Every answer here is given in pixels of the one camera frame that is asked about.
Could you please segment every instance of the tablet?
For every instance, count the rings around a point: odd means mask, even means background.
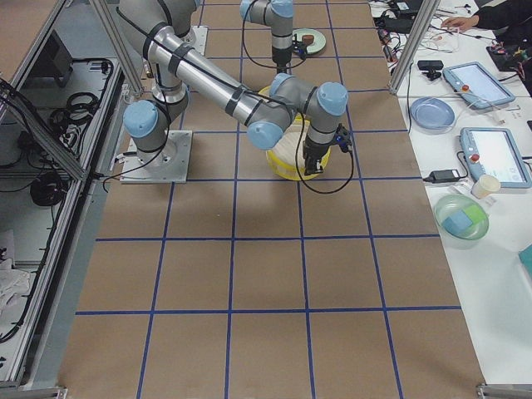
[[[484,109],[515,100],[515,96],[479,62],[443,68],[443,76],[454,91],[473,108]]]
[[[466,127],[460,143],[471,177],[477,181],[482,175],[493,175],[501,187],[527,189],[532,187],[529,171],[517,149],[509,129]],[[474,162],[472,155],[479,155]]]

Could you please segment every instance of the tablet screen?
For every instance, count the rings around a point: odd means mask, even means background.
[[[470,91],[478,96],[479,100],[495,102],[508,97],[508,94],[476,65],[453,68],[452,73],[469,86]]]
[[[479,163],[484,173],[495,176],[501,182],[526,181],[506,132],[471,131],[470,133],[480,155]]]

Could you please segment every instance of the paper cup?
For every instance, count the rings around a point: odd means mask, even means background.
[[[471,193],[480,200],[481,198],[487,197],[499,190],[500,182],[496,177],[492,175],[482,175],[473,185]]]

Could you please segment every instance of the person's hand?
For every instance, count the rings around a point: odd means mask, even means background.
[[[447,18],[444,22],[441,23],[441,27],[457,27],[460,29],[460,32],[465,32],[472,27],[476,27],[476,24],[479,23],[478,15],[473,17],[451,17]]]

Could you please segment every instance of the blue plate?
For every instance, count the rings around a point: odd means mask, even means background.
[[[414,121],[425,129],[445,129],[455,121],[452,108],[434,97],[415,100],[410,107],[410,113]]]

